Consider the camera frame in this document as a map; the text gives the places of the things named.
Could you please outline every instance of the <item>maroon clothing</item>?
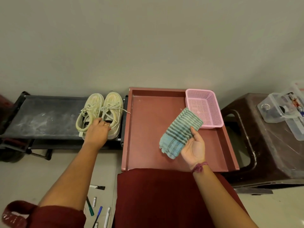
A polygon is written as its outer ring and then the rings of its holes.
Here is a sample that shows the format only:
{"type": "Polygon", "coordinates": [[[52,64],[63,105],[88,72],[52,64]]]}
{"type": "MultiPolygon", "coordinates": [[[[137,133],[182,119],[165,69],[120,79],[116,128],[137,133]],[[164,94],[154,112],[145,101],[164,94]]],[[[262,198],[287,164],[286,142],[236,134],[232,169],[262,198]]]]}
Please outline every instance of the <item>maroon clothing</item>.
{"type": "MultiPolygon", "coordinates": [[[[223,186],[245,210],[234,189],[220,174],[223,186]]],[[[24,201],[10,203],[2,221],[15,228],[80,228],[83,211],[62,206],[38,207],[24,201]]],[[[214,227],[191,173],[158,169],[133,169],[117,177],[116,228],[214,227]]]]}

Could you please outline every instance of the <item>blue pen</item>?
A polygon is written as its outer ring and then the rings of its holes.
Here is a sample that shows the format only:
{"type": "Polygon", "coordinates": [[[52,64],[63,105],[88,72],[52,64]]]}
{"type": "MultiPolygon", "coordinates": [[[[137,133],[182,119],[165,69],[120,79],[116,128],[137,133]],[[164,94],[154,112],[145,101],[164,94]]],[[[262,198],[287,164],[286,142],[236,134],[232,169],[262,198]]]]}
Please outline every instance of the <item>blue pen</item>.
{"type": "Polygon", "coordinates": [[[101,210],[102,210],[102,206],[99,208],[97,217],[96,217],[95,222],[94,222],[94,224],[93,224],[93,228],[95,227],[95,224],[96,224],[96,222],[97,222],[97,219],[98,219],[98,217],[99,217],[99,215],[100,215],[101,210]]]}

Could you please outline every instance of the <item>pink basket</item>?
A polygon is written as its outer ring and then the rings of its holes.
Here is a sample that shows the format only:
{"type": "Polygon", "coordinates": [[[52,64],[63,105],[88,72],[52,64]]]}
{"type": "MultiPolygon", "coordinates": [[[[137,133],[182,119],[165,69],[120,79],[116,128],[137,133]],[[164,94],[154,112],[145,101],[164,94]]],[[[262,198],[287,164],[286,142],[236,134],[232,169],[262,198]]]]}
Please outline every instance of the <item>pink basket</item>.
{"type": "Polygon", "coordinates": [[[215,93],[211,90],[186,90],[186,106],[203,120],[201,128],[212,129],[224,125],[215,93]]]}

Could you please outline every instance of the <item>person's right hand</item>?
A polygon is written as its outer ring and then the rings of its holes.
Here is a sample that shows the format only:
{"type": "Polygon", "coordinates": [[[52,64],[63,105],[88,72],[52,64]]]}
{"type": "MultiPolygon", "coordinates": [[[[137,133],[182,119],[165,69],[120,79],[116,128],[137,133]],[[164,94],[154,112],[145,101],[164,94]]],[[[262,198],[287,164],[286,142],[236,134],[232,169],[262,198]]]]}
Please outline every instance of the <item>person's right hand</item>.
{"type": "Polygon", "coordinates": [[[94,119],[86,133],[84,145],[90,145],[93,149],[100,150],[108,139],[110,123],[102,120],[102,118],[94,119]]]}
{"type": "Polygon", "coordinates": [[[205,161],[205,142],[192,126],[190,130],[194,137],[188,140],[181,150],[181,155],[192,170],[196,164],[205,161]]]}

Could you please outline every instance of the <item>sneaker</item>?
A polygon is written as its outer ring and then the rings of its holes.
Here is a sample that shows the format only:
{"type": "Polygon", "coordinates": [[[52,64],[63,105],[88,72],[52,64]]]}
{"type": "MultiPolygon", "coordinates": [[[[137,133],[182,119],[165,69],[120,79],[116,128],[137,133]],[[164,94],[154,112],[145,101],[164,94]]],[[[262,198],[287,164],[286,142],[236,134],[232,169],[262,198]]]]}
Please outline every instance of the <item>sneaker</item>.
{"type": "Polygon", "coordinates": [[[92,94],[89,96],[85,107],[81,110],[76,120],[76,129],[79,131],[79,137],[85,139],[89,125],[93,123],[94,119],[100,117],[104,100],[101,94],[92,94]]]}
{"type": "Polygon", "coordinates": [[[123,115],[123,111],[126,111],[123,107],[123,99],[118,93],[111,92],[106,96],[105,103],[101,107],[101,117],[104,121],[111,123],[108,139],[114,139],[119,134],[121,116],[123,115]]]}

